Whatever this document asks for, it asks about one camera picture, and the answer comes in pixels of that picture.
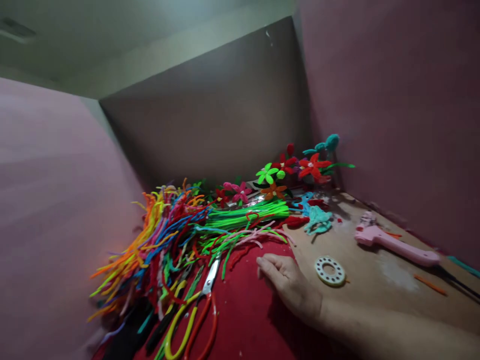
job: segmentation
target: scissor blade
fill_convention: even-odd
[[[214,284],[215,278],[217,277],[217,272],[220,266],[220,257],[217,257],[213,264],[210,267],[210,271],[208,272],[208,276],[206,277],[205,284],[203,285],[202,293],[208,294],[212,291],[212,286]]]

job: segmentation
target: yellow scissor handle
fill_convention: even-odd
[[[166,333],[166,337],[165,337],[165,357],[167,358],[167,360],[177,360],[182,356],[182,353],[185,350],[185,346],[187,345],[187,341],[189,340],[190,333],[192,332],[195,315],[197,314],[197,310],[199,309],[198,307],[195,306],[191,311],[190,319],[188,319],[188,326],[186,327],[185,335],[183,336],[183,340],[181,341],[180,347],[178,348],[175,354],[172,354],[172,336],[174,334],[175,327],[177,326],[177,322],[179,321],[179,318],[182,316],[182,314],[185,312],[185,309],[188,308],[191,303],[197,300],[201,293],[202,293],[201,291],[197,292],[195,295],[193,295],[191,298],[188,299],[185,305],[180,306],[180,308],[175,314],[175,317],[171,321],[170,328],[168,329],[168,332]]]

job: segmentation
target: plastic ring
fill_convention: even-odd
[[[324,266],[329,265],[333,268],[333,273],[328,274],[324,270]],[[320,256],[315,261],[315,270],[320,278],[328,286],[338,288],[345,284],[346,276],[344,268],[337,260],[330,256]]]

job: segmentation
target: pink pipe cleaner flower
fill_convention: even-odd
[[[231,184],[231,188],[236,192],[236,194],[233,196],[234,203],[241,199],[244,204],[248,204],[249,198],[247,195],[252,192],[252,189],[247,188],[245,181],[243,181],[240,186]]]

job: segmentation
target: hand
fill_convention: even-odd
[[[315,327],[320,319],[322,293],[312,286],[289,256],[271,253],[257,257],[257,275],[278,293],[285,306],[305,324]]]

